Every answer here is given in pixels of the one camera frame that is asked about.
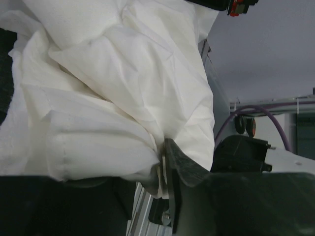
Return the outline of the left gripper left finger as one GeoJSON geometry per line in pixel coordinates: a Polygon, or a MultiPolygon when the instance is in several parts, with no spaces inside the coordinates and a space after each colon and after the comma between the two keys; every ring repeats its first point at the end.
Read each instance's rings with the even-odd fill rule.
{"type": "Polygon", "coordinates": [[[119,177],[61,182],[44,176],[0,178],[3,236],[124,236],[135,183],[119,177]]]}

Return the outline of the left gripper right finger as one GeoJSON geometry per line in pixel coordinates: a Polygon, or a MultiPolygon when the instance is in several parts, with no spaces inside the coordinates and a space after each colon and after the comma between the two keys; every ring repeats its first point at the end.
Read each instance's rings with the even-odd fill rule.
{"type": "Polygon", "coordinates": [[[312,236],[315,174],[216,172],[164,142],[175,236],[312,236]]]}

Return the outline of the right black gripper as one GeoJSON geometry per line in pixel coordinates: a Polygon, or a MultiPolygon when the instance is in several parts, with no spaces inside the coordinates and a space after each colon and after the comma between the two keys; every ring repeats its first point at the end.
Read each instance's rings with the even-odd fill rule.
{"type": "Polygon", "coordinates": [[[188,0],[189,2],[217,10],[226,11],[229,16],[246,14],[250,6],[258,3],[258,0],[188,0]]]}

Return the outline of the white skirt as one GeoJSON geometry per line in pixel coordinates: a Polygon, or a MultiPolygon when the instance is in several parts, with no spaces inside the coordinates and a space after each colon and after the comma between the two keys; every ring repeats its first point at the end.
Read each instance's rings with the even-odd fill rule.
{"type": "Polygon", "coordinates": [[[218,12],[184,0],[26,0],[14,94],[0,127],[1,175],[122,177],[166,196],[161,148],[206,170],[215,118],[198,44],[218,12]]]}

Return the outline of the dark grey dotted skirt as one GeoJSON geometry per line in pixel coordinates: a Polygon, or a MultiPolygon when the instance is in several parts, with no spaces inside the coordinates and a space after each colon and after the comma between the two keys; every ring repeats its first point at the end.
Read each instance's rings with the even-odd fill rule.
{"type": "Polygon", "coordinates": [[[17,34],[0,29],[0,123],[6,118],[14,93],[12,57],[8,54],[14,46],[17,34]]]}

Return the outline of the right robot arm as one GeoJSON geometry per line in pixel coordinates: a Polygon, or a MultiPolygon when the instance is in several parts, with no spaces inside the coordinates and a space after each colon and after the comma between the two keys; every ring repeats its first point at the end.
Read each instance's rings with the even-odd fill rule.
{"type": "Polygon", "coordinates": [[[215,137],[211,171],[216,172],[303,172],[314,174],[314,160],[291,152],[287,136],[268,107],[246,105],[237,108],[223,123],[215,137]],[[271,147],[267,141],[255,139],[253,114],[267,116],[278,131],[284,149],[271,147]]]}

